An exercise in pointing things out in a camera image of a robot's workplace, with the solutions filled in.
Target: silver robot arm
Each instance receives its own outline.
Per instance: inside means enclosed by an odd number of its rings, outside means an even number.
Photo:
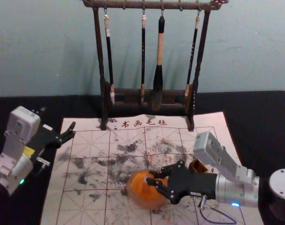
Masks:
[[[258,206],[259,177],[253,170],[238,165],[211,132],[197,135],[194,154],[204,164],[219,170],[216,180],[219,203]]]
[[[210,132],[198,134],[194,154],[205,164],[216,167],[216,200],[235,206],[268,205],[271,212],[285,221],[285,168],[276,170],[269,178],[260,178],[254,171],[238,165],[224,146]],[[206,205],[203,196],[201,207]]]

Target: light blue wall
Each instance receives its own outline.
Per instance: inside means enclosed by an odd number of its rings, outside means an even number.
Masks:
[[[108,14],[115,86],[139,88],[142,11]],[[108,78],[103,15],[100,10]],[[156,66],[159,15],[146,10],[147,88]],[[164,15],[164,87],[183,89],[196,12]],[[211,13],[208,28],[200,92],[285,90],[285,0],[230,0]],[[0,96],[99,94],[94,34],[93,12],[79,0],[0,0]]]

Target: rack leg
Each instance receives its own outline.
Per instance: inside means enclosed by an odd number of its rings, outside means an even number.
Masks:
[[[195,78],[194,78],[193,85],[192,85],[192,92],[190,96],[190,106],[188,110],[188,130],[189,131],[193,131],[195,128],[195,123],[194,123],[195,100],[196,100],[196,94],[198,91],[198,83],[199,83],[198,79],[200,75],[201,63],[202,63],[202,58],[203,58],[203,53],[204,53],[204,48],[205,48],[209,15],[210,15],[210,11],[205,11],[200,45],[199,45],[199,50],[198,50],[197,65],[195,67]]]
[[[93,8],[92,10],[94,12],[97,58],[99,61],[99,71],[100,71],[100,89],[101,89],[101,102],[102,102],[102,120],[100,128],[101,130],[106,130],[106,125],[108,121],[108,93],[106,91],[106,80],[104,77],[103,51],[102,51],[102,41],[101,41],[101,32],[100,32],[99,12],[98,8]]]

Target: blue led light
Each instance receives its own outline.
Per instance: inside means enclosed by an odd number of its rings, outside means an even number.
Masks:
[[[239,206],[240,206],[240,205],[239,205],[238,203],[236,203],[236,202],[233,202],[231,205],[232,205],[232,206],[236,206],[236,207],[239,207]]]

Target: robotic arm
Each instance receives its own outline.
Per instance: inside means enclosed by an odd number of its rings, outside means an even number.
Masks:
[[[285,169],[275,171],[269,179],[260,178],[254,171],[237,165],[224,146],[210,132],[196,137],[195,156],[205,164],[216,167],[220,173],[203,173],[200,161],[195,167],[188,168],[184,161],[164,166],[159,172],[150,171],[154,179],[147,178],[147,183],[157,191],[178,204],[184,196],[202,197],[199,204],[202,210],[207,199],[234,206],[258,207],[259,200],[269,205],[273,214],[285,220]],[[167,187],[157,178],[168,176]]]
[[[6,205],[20,183],[34,171],[35,165],[41,165],[38,174],[50,165],[43,158],[47,147],[57,149],[75,136],[75,122],[60,135],[52,127],[41,125],[39,114],[20,106],[9,116],[0,155],[0,205]]]

